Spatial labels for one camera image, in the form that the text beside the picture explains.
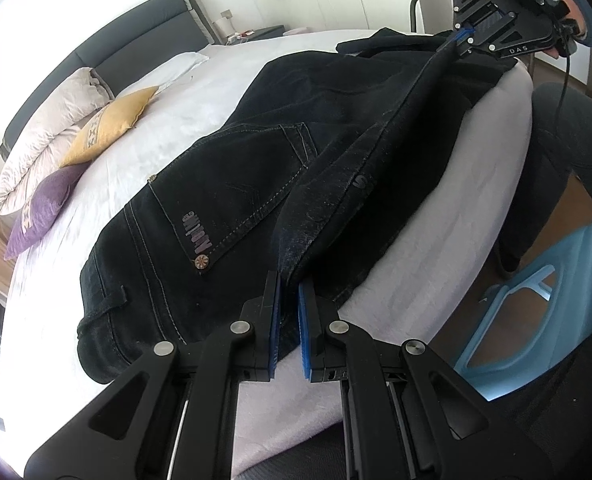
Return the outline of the person right hand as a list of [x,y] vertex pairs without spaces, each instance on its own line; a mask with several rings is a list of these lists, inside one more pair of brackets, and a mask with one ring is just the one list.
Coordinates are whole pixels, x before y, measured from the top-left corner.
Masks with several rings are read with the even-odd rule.
[[576,42],[581,42],[588,33],[585,18],[581,12],[580,6],[576,0],[554,0],[558,7],[557,14],[560,20],[573,22],[571,26],[574,32],[573,38]]

